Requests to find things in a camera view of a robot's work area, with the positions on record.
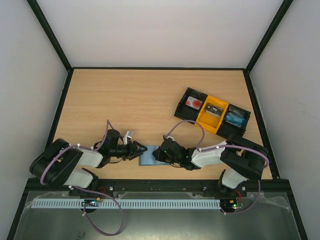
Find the teal leather card holder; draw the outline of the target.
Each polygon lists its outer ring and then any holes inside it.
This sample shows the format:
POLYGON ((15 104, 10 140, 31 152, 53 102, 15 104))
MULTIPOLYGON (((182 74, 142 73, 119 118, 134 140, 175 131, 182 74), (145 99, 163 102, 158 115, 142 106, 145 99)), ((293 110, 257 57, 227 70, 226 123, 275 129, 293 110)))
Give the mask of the teal leather card holder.
POLYGON ((169 165, 166 162, 161 162, 156 160, 156 158, 153 156, 153 152, 159 148, 159 146, 156 145, 147 145, 147 151, 145 151, 141 156, 138 158, 138 165, 139 166, 145 166, 145 167, 151 167, 151 166, 166 166, 169 165))

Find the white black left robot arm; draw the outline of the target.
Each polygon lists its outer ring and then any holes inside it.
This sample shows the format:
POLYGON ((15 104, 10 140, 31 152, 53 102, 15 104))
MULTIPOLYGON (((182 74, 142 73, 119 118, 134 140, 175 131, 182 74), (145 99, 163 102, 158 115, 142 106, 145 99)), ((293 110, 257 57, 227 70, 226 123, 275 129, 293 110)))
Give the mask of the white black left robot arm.
POLYGON ((29 172, 37 177, 42 185, 86 189, 96 176, 88 169, 77 167, 101 169, 110 163, 111 158, 130 161, 142 156, 148 148, 131 138, 131 131, 122 136, 115 129, 107 130, 103 139, 93 147, 85 147, 79 143, 71 145, 59 138, 31 163, 29 172))

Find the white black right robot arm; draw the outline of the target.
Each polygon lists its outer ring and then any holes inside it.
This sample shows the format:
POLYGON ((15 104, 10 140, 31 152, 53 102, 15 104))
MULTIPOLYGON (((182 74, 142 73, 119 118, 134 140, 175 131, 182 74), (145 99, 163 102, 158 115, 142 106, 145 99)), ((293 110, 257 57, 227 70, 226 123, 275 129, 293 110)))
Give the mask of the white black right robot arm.
POLYGON ((229 196, 247 180, 260 181, 270 164, 265 147, 234 134, 219 144, 203 148, 185 148, 167 137, 152 156, 159 162, 177 164, 188 171, 226 164, 229 168, 221 173, 218 183, 218 191, 224 196, 229 196))

